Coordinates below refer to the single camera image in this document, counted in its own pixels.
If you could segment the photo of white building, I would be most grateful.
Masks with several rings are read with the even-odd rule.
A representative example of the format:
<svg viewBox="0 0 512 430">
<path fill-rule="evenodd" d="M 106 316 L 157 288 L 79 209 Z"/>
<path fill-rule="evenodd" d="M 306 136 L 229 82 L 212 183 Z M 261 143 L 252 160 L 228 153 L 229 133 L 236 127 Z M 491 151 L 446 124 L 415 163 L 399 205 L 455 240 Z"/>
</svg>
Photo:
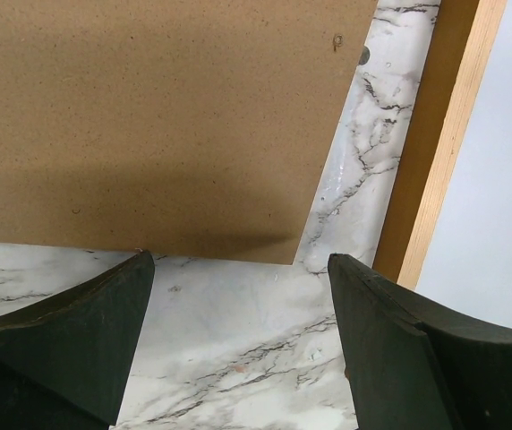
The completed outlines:
<svg viewBox="0 0 512 430">
<path fill-rule="evenodd" d="M 458 312 L 512 328 L 512 0 L 503 13 L 417 291 Z"/>
</svg>

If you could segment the brown wooden picture frame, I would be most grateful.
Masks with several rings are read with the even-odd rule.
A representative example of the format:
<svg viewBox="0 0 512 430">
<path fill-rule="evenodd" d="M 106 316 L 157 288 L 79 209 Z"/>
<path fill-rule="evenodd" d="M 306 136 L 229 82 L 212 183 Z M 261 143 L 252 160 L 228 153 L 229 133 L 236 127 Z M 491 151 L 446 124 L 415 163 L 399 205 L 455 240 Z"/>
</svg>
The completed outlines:
<svg viewBox="0 0 512 430">
<path fill-rule="evenodd" d="M 506 4 L 439 6 L 373 262 L 405 288 L 420 278 Z"/>
</svg>

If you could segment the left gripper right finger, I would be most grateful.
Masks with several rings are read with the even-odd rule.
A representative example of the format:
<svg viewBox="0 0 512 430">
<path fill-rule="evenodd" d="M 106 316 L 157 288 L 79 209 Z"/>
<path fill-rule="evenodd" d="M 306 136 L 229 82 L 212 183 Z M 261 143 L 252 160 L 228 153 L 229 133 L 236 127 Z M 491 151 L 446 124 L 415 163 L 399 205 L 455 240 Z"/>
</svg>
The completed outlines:
<svg viewBox="0 0 512 430">
<path fill-rule="evenodd" d="M 328 264 L 362 429 L 512 429 L 512 329 L 461 314 L 347 254 Z"/>
</svg>

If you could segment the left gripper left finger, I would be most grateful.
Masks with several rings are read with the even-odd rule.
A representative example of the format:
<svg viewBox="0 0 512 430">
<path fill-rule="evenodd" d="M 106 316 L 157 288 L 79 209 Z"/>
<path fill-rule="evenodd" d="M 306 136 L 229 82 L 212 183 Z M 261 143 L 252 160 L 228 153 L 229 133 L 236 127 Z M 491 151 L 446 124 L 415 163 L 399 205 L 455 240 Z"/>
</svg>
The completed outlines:
<svg viewBox="0 0 512 430">
<path fill-rule="evenodd" d="M 141 251 L 0 315 L 0 429 L 116 425 L 154 274 Z"/>
</svg>

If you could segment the brown fibreboard backing board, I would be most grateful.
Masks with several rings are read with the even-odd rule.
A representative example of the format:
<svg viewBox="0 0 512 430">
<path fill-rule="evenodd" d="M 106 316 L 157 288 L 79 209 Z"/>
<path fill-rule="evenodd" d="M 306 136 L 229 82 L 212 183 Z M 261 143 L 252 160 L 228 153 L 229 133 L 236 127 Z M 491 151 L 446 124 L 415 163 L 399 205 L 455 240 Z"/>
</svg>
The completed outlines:
<svg viewBox="0 0 512 430">
<path fill-rule="evenodd" d="M 289 264 L 373 1 L 0 1 L 0 243 Z"/>
</svg>

